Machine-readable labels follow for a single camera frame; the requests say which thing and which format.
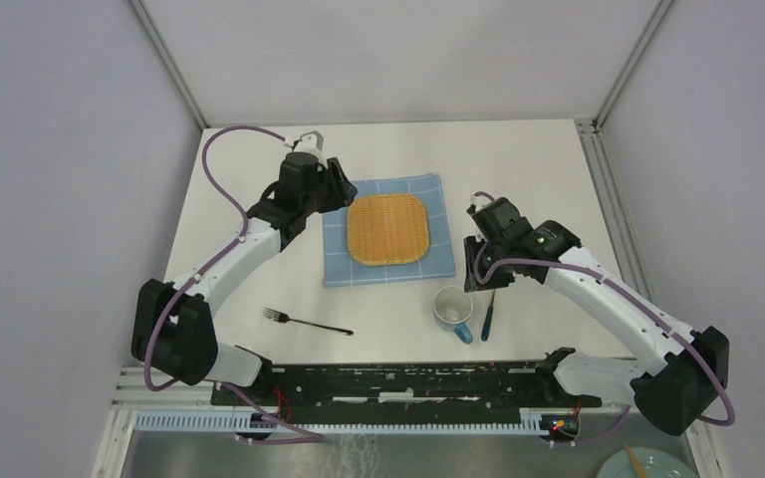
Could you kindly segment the white blue mug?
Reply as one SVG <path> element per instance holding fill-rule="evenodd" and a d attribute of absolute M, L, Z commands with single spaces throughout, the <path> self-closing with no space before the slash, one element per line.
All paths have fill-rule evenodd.
<path fill-rule="evenodd" d="M 464 344 L 473 343 L 473 334 L 468 321 L 473 313 L 471 297 L 458 287 L 445 287 L 434 296 L 432 313 L 437 326 L 445 332 L 455 334 Z"/>

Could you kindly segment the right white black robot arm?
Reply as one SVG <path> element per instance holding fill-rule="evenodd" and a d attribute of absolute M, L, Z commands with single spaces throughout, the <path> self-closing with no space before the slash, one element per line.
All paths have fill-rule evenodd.
<path fill-rule="evenodd" d="M 611 333 L 629 358 L 597 358 L 573 348 L 547 357 L 538 398 L 560 406 L 591 396 L 633 407 L 658 430 L 682 434 L 696 421 L 734 424 L 726 387 L 730 341 L 666 313 L 610 272 L 581 239 L 554 220 L 532 225 L 505 197 L 472 194 L 466 210 L 477 232 L 463 241 L 464 289 L 506 288 L 526 277 L 564 296 Z"/>

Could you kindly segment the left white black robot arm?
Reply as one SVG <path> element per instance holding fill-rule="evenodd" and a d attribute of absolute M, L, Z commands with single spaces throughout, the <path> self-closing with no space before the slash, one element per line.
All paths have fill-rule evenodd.
<path fill-rule="evenodd" d="M 250 404 L 274 389 L 267 359 L 219 342 L 213 316 L 261 265 L 285 250 L 315 213 L 350 206 L 358 193 L 337 158 L 320 161 L 290 152 L 279 178 L 247 212 L 248 222 L 212 258 L 175 280 L 150 279 L 137 294 L 130 352 L 135 359 L 188 385 L 228 381 Z"/>

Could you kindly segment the woven bamboo placemat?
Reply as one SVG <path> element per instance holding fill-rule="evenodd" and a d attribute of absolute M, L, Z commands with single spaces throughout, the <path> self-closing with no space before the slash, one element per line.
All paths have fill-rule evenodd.
<path fill-rule="evenodd" d="M 427 211 L 413 194 L 360 197 L 348 209 L 346 227 L 348 253 L 364 266 L 415 263 L 430 248 Z"/>

